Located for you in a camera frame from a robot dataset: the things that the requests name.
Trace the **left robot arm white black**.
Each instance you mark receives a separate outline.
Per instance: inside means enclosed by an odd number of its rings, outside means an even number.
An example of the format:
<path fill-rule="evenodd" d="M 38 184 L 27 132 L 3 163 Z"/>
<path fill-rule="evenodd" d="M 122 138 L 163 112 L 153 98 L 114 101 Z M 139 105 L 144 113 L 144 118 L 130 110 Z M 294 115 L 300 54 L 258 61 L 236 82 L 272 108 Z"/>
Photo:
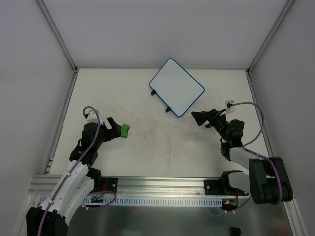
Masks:
<path fill-rule="evenodd" d="M 112 117 L 107 120 L 110 128 L 97 118 L 86 118 L 81 138 L 72 151 L 65 173 L 49 196 L 38 207 L 31 207 L 26 215 L 27 235 L 65 236 L 78 208 L 92 210 L 84 199 L 92 194 L 111 194 L 109 203 L 116 199 L 116 192 L 106 186 L 101 170 L 92 167 L 100 146 L 121 135 L 122 127 Z"/>

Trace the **blue-framed whiteboard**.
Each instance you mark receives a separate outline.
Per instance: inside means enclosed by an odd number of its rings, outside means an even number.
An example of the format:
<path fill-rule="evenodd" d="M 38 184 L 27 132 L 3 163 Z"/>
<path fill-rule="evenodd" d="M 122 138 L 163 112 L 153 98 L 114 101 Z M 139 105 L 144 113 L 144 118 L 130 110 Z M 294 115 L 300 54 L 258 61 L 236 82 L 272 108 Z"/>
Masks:
<path fill-rule="evenodd" d="M 173 58 L 159 69 L 149 87 L 177 117 L 182 117 L 205 92 L 204 86 Z"/>

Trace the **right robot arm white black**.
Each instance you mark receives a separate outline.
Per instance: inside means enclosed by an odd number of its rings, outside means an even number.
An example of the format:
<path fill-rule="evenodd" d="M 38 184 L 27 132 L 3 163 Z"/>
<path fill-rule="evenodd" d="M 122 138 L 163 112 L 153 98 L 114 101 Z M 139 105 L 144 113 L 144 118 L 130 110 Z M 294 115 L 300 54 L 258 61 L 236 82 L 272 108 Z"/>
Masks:
<path fill-rule="evenodd" d="M 226 120 L 225 110 L 193 111 L 191 114 L 199 126 L 208 122 L 220 135 L 222 156 L 243 166 L 249 171 L 246 180 L 249 193 L 257 204 L 278 204 L 293 199 L 293 189 L 283 160 L 280 157 L 265 157 L 245 147 L 242 142 L 245 123 L 241 120 Z"/>

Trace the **green bone-shaped eraser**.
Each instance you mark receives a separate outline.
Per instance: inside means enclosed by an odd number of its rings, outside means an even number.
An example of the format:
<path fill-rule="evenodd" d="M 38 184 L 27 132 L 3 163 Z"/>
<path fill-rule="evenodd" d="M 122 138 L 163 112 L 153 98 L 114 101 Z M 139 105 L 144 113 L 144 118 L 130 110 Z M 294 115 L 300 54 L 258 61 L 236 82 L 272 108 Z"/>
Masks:
<path fill-rule="evenodd" d="M 121 137 L 127 138 L 129 130 L 130 130 L 130 125 L 123 124 L 122 129 L 121 129 Z"/>

